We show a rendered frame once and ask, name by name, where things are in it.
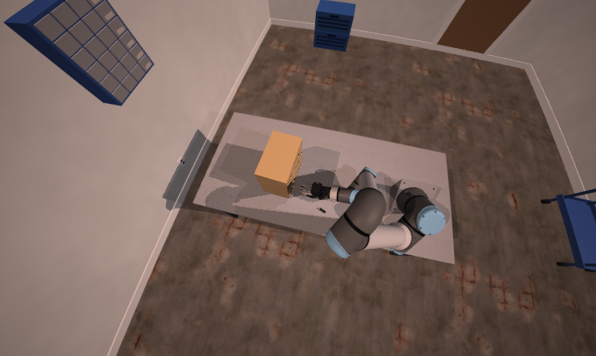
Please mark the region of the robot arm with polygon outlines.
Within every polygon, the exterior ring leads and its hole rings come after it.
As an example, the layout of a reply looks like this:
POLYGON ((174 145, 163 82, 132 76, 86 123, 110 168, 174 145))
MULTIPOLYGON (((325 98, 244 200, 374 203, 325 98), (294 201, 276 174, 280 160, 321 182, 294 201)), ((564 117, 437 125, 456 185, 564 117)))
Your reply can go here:
POLYGON ((339 257, 383 247, 402 255, 425 235, 436 235, 445 227, 444 214, 415 187, 397 196, 397 207, 404 215, 397 222, 379 224, 386 200, 376 187, 377 174, 364 167, 360 175, 360 182, 357 176, 347 188, 332 186, 330 190, 330 200, 351 204, 325 235, 328 246, 339 257))

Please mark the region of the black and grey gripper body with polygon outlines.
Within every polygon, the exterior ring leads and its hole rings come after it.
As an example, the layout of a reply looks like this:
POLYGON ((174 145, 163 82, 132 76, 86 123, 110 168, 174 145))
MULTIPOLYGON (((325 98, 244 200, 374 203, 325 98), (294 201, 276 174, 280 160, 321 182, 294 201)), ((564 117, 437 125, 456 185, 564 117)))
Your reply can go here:
POLYGON ((314 182, 314 184, 312 185, 312 188, 310 191, 311 194, 314 194, 317 198, 320 198, 322 195, 327 195, 327 197, 330 198, 331 187, 326 187, 326 186, 323 186, 321 183, 319 183, 319 184, 316 184, 316 183, 318 183, 318 182, 314 182))

